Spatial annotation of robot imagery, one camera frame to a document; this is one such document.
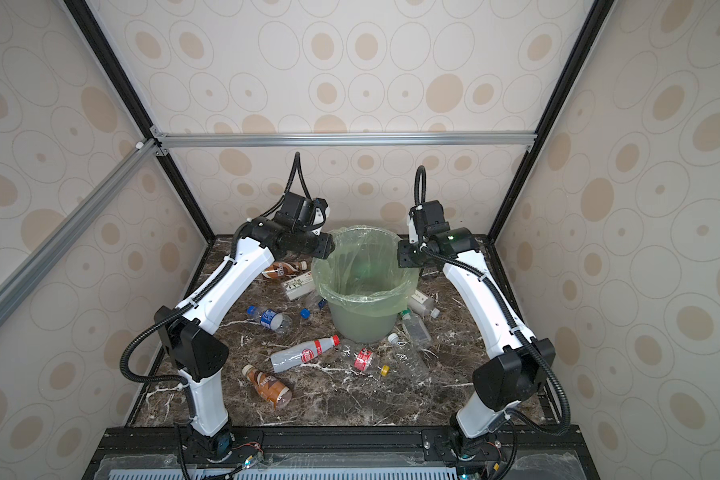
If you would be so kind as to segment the green mesh bin with liner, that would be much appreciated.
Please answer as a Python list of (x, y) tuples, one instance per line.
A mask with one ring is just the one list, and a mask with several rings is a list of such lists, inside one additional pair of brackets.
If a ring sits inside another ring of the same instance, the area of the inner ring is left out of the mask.
[(401, 238), (378, 227), (355, 225), (331, 232), (335, 249), (312, 262), (318, 294), (327, 301), (344, 339), (375, 343), (392, 332), (419, 282), (417, 268), (398, 265)]

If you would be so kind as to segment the clear bottle green cap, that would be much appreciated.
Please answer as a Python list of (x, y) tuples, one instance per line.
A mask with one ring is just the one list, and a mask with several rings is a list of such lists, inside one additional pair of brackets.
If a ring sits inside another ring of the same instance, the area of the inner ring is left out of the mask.
[(420, 315), (409, 309), (402, 311), (401, 325), (408, 339), (417, 349), (425, 350), (431, 347), (431, 335)]

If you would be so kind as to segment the clear ribbed bottle white cap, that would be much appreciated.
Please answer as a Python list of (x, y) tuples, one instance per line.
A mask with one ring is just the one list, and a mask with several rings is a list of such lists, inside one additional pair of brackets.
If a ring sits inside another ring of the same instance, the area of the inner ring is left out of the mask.
[(430, 379), (430, 372), (417, 348), (397, 333), (390, 333), (386, 340), (397, 366), (408, 375), (415, 387), (424, 386)]

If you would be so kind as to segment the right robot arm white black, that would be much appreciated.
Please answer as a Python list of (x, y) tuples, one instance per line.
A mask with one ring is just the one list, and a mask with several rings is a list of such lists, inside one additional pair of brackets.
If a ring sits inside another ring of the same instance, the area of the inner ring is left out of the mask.
[(409, 238), (398, 244), (402, 268), (436, 266), (456, 288), (481, 334), (488, 362), (472, 375), (475, 393), (456, 413), (461, 435), (495, 432), (517, 406), (543, 386), (555, 350), (523, 323), (489, 271), (476, 237), (453, 229), (440, 202), (417, 200), (408, 214)]

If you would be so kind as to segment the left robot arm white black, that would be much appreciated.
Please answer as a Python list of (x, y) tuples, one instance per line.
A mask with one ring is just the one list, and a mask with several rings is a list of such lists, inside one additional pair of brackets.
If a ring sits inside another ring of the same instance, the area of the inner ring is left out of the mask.
[(188, 394), (191, 425), (213, 437), (228, 423), (221, 369), (228, 347), (216, 332), (230, 308), (260, 274), (289, 254), (326, 259), (335, 249), (321, 231), (330, 212), (323, 198), (284, 195), (274, 217), (255, 217), (238, 228), (227, 255), (208, 279), (175, 308), (161, 308), (155, 323)]

